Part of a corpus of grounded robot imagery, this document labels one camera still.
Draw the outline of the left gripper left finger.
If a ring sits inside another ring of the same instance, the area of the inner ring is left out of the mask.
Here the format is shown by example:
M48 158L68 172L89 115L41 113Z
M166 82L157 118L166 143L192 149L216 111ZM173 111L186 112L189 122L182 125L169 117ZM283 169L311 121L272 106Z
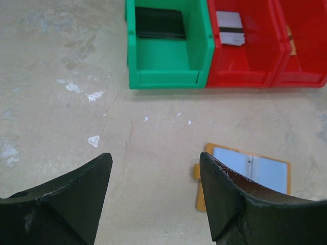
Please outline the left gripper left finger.
M1 199L1 244L94 244L112 168L103 153Z

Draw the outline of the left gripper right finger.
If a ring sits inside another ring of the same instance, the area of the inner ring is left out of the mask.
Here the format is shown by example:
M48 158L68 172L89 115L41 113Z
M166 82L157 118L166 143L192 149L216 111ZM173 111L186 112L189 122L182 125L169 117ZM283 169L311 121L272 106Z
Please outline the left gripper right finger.
M216 244L326 244L326 200L274 191L206 152L200 154L199 163Z

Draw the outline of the red bin with silver card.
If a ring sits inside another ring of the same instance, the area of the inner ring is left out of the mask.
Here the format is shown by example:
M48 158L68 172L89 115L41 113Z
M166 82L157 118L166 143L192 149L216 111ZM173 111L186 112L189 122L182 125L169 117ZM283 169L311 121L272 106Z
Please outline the red bin with silver card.
M285 57L277 1L208 1L215 49L207 87L268 88ZM245 36L240 46L222 43L220 12L239 13Z

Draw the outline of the gold card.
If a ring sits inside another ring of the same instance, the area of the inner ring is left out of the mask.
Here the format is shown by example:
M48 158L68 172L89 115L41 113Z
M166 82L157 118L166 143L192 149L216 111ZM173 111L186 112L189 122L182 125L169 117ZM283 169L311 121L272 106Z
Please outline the gold card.
M294 42L294 38L293 38L293 34L291 32L290 26L287 25L287 32L288 32L288 36L290 39L290 45L291 45L291 56L295 56L297 55L297 51L296 51L296 46L295 46L295 42Z

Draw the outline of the green plastic bin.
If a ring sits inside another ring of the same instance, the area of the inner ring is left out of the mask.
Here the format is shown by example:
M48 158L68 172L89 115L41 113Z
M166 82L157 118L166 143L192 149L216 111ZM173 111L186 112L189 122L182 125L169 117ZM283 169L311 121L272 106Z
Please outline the green plastic bin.
M185 39L140 37L136 8L179 11ZM215 47L206 1L126 1L125 21L131 89L206 86Z

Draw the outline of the silver card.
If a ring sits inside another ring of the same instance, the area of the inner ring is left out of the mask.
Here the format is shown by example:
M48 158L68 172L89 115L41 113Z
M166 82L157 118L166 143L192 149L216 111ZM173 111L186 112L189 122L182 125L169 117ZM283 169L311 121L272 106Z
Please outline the silver card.
M216 18L222 44L242 46L245 43L243 25L238 12L217 11Z

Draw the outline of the red bin with gold card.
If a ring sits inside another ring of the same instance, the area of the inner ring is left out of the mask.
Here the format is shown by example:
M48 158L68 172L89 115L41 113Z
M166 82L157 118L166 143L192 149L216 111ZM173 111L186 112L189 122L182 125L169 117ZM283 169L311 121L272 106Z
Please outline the red bin with gold card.
M321 88L326 84L326 1L277 1L285 54L273 87ZM297 55L291 56L290 26Z

